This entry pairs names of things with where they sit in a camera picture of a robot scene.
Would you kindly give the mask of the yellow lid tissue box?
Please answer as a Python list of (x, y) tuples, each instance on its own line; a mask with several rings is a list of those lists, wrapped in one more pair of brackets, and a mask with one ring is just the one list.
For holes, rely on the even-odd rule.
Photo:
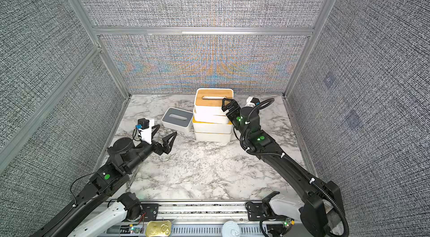
[(233, 131), (233, 124), (231, 122), (229, 122), (228, 124), (199, 122), (196, 121), (196, 119), (193, 117), (192, 124), (194, 127), (194, 131), (197, 133), (231, 134)]

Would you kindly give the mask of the grey lid tissue box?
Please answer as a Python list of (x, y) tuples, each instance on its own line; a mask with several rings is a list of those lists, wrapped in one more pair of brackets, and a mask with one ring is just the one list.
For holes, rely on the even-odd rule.
[(168, 129), (188, 133), (192, 127), (193, 113), (170, 107), (162, 117), (162, 124)]

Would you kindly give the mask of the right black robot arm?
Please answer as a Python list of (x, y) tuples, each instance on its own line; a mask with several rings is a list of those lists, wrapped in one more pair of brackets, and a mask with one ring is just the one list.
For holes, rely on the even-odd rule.
[(299, 208), (300, 220), (312, 236), (335, 236), (325, 210), (326, 202), (331, 204), (339, 217), (343, 226), (342, 236), (349, 236), (350, 228), (340, 188), (334, 182), (324, 182), (308, 172), (287, 155), (272, 136), (262, 130), (259, 113), (272, 103), (273, 98), (260, 101), (250, 97), (246, 106), (241, 107), (236, 100), (224, 98), (221, 109), (240, 133), (238, 140), (241, 148), (271, 166), (300, 196), (304, 203)]

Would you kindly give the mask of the large bamboo lid tissue box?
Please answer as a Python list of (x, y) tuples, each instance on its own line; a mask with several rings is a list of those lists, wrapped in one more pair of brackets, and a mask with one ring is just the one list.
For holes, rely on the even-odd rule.
[(230, 134), (213, 134), (213, 133), (194, 133), (196, 141), (200, 142), (220, 142), (228, 143), (234, 137), (233, 133)]

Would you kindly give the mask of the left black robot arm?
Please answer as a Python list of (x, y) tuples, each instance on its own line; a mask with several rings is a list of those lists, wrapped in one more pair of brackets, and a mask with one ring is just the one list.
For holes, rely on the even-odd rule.
[(163, 137), (159, 143), (153, 140), (159, 128), (159, 125), (146, 128), (150, 143), (140, 140), (135, 145), (134, 139), (129, 137), (116, 140), (107, 149), (109, 158), (106, 163), (97, 171), (84, 175), (85, 178), (89, 177), (84, 188), (73, 195), (73, 200), (32, 236), (66, 237), (72, 234), (88, 215), (130, 180), (133, 171), (151, 154), (169, 154), (178, 133), (173, 132)]

